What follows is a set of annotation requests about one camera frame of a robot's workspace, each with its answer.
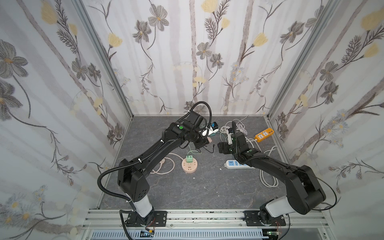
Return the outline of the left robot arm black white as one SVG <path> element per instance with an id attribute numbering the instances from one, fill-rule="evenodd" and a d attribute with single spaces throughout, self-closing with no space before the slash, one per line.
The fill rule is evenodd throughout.
<path id="1" fill-rule="evenodd" d="M 144 153 L 130 161 L 124 159 L 118 167 L 101 173 L 97 179 L 99 189 L 109 196 L 127 201 L 141 226 L 153 225 L 156 219 L 155 209 L 148 198 L 150 185 L 147 177 L 161 160 L 174 149 L 182 148 L 183 144 L 193 143 L 196 149 L 208 145 L 212 117 L 208 103 L 195 103 L 184 116 L 170 123 L 162 132 L 161 138 Z M 118 173 L 118 186 L 123 191 L 122 194 L 111 192 L 102 184 L 102 179 L 113 172 Z"/>

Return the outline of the round pink power socket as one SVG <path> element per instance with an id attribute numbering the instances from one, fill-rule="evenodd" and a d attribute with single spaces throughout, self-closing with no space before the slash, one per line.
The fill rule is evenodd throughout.
<path id="1" fill-rule="evenodd" d="M 182 161 L 182 169 L 187 174 L 194 173 L 198 168 L 198 162 L 195 158 L 192 158 L 192 161 L 188 162 L 187 159 Z"/>

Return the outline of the green USB charger plug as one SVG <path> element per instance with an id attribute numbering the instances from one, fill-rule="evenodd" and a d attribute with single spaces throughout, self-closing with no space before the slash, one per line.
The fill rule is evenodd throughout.
<path id="1" fill-rule="evenodd" d="M 193 161 L 194 161 L 193 156 L 191 156 L 191 155 L 187 155 L 187 156 L 186 156 L 186 162 L 187 162 L 187 163 L 192 163 Z"/>

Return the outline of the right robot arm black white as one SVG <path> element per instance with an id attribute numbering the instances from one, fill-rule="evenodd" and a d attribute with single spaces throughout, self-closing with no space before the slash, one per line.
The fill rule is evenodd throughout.
<path id="1" fill-rule="evenodd" d="M 310 167 L 285 164 L 250 148 L 242 133 L 233 133 L 229 141 L 218 143 L 218 148 L 221 154 L 233 155 L 239 164 L 266 172 L 286 186 L 286 196 L 260 207 L 259 219 L 264 225 L 272 224 L 285 214 L 305 215 L 326 200 L 326 194 Z"/>

